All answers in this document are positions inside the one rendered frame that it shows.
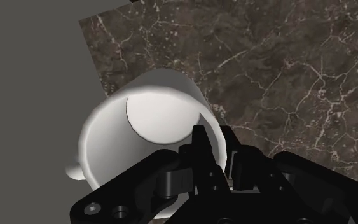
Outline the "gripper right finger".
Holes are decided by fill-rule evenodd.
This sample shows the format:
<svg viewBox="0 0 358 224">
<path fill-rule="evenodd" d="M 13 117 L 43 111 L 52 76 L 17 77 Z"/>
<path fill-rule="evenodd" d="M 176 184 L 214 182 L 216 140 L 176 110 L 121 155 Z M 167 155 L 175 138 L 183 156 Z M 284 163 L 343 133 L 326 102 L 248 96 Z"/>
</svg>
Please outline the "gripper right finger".
<svg viewBox="0 0 358 224">
<path fill-rule="evenodd" d="M 299 155 L 269 158 L 221 128 L 227 149 L 225 173 L 234 191 L 257 190 L 278 197 L 296 224 L 358 224 L 358 181 Z"/>
</svg>

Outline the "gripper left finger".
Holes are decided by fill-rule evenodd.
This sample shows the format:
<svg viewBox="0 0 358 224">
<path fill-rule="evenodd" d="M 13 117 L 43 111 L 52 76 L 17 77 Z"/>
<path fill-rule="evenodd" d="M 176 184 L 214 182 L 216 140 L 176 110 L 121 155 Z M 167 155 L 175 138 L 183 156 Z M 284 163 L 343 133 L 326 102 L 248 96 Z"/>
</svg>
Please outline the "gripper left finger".
<svg viewBox="0 0 358 224">
<path fill-rule="evenodd" d="M 202 125 L 178 151 L 156 150 L 77 201 L 70 224 L 148 224 L 183 193 L 190 194 L 188 202 L 200 197 L 206 204 L 230 194 Z"/>
</svg>

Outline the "white mug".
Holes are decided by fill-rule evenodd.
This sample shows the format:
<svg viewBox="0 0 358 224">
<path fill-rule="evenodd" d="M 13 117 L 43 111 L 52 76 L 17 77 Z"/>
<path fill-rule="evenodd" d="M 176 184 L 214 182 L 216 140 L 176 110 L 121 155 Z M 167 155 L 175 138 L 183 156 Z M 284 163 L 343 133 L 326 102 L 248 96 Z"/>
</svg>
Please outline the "white mug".
<svg viewBox="0 0 358 224">
<path fill-rule="evenodd" d="M 178 151 L 180 146 L 191 143 L 195 125 L 205 127 L 212 154 L 224 172 L 226 141 L 195 82 L 173 69 L 148 71 L 93 110 L 80 134 L 78 164 L 68 175 L 87 181 L 92 193 L 156 150 Z M 231 200 L 231 190 L 211 204 L 200 197 L 188 202 L 189 196 L 180 194 L 153 219 L 165 218 L 168 224 L 177 224 L 205 216 L 212 224 L 220 224 L 230 217 L 222 205 Z"/>
</svg>

